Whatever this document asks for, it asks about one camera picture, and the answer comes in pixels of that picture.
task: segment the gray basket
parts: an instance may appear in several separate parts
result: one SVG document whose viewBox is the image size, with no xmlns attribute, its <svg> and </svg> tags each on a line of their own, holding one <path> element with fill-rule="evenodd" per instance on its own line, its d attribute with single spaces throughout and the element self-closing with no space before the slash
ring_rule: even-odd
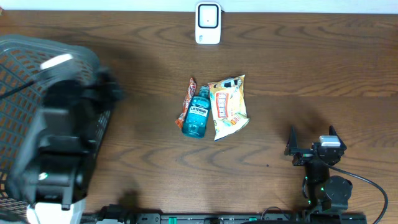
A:
<svg viewBox="0 0 398 224">
<path fill-rule="evenodd" d="M 61 54 L 72 54 L 80 66 L 78 77 L 84 85 L 96 79 L 93 71 L 100 65 L 97 56 L 84 47 L 21 35 L 0 37 L 0 95 L 21 86 L 40 73 L 40 64 Z M 9 198 L 7 176 L 29 132 L 30 124 L 47 86 L 33 85 L 0 101 L 0 208 L 25 215 L 26 203 Z M 102 114 L 96 130 L 98 147 L 110 111 Z"/>
</svg>

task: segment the wooden table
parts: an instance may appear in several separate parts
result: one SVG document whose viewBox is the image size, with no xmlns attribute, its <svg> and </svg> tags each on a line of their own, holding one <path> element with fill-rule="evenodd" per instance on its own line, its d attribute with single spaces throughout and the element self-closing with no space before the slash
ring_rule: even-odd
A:
<svg viewBox="0 0 398 224">
<path fill-rule="evenodd" d="M 388 193 L 398 222 L 398 16 L 223 14 L 221 43 L 194 38 L 194 13 L 5 11 L 0 34 L 89 47 L 126 91 L 91 181 L 87 210 L 109 203 L 163 212 L 298 210 L 302 167 L 283 151 L 289 126 L 310 147 L 334 125 L 348 146 L 336 166 Z M 250 123 L 214 142 L 174 124 L 190 77 L 199 85 L 246 74 Z M 347 177 L 349 211 L 379 215 L 382 194 Z"/>
</svg>

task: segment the black mechanical arm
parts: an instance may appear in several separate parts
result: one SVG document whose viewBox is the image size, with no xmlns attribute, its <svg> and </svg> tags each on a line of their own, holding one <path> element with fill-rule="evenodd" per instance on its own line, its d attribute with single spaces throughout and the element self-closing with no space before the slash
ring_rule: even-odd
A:
<svg viewBox="0 0 398 224">
<path fill-rule="evenodd" d="M 351 197 L 353 185 L 351 181 L 340 176 L 329 174 L 329 164 L 337 164 L 347 149 L 337 135 L 333 126 L 329 127 L 328 136 L 320 136 L 320 142 L 312 143 L 310 149 L 302 149 L 297 145 L 297 135 L 292 127 L 285 155 L 293 156 L 293 166 L 304 166 L 303 195 L 308 198 L 309 207 L 302 212 L 305 222 L 318 219 L 342 222 L 347 217 L 343 212 L 348 209 L 348 199 Z M 349 220 L 356 223 L 366 223 L 364 215 L 350 216 Z"/>
<path fill-rule="evenodd" d="M 30 132 L 7 179 L 10 196 L 34 207 L 84 199 L 111 110 L 123 93 L 105 68 L 79 80 L 73 60 L 42 73 L 49 83 Z"/>
</svg>

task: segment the listerine bottle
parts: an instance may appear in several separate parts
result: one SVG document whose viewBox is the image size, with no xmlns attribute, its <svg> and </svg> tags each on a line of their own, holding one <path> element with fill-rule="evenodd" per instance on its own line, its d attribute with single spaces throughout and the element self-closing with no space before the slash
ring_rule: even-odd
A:
<svg viewBox="0 0 398 224">
<path fill-rule="evenodd" d="M 203 138 L 206 132 L 207 118 L 210 113 L 209 87 L 200 87 L 199 95 L 194 96 L 188 109 L 182 133 L 194 138 Z"/>
</svg>

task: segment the snack bag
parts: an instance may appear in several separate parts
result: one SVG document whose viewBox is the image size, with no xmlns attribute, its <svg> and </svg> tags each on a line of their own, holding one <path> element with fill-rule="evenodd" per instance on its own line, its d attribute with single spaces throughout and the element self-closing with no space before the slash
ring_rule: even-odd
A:
<svg viewBox="0 0 398 224">
<path fill-rule="evenodd" d="M 189 105 L 191 103 L 191 100 L 192 100 L 193 96 L 195 95 L 195 91 L 196 90 L 197 90 L 197 83 L 195 83 L 193 78 L 191 78 L 191 80 L 189 81 L 187 94 L 185 95 L 185 99 L 184 99 L 184 102 L 183 102 L 183 105 L 182 105 L 182 113 L 178 117 L 178 119 L 175 121 L 175 124 L 178 127 L 180 127 L 180 129 L 182 129 L 182 126 L 183 126 L 184 121 L 185 121 L 185 116 L 187 115 L 188 107 L 189 107 Z"/>
<path fill-rule="evenodd" d="M 249 122 L 243 100 L 243 80 L 244 75 L 241 75 L 208 83 L 211 111 L 216 128 L 214 141 L 239 131 Z"/>
</svg>

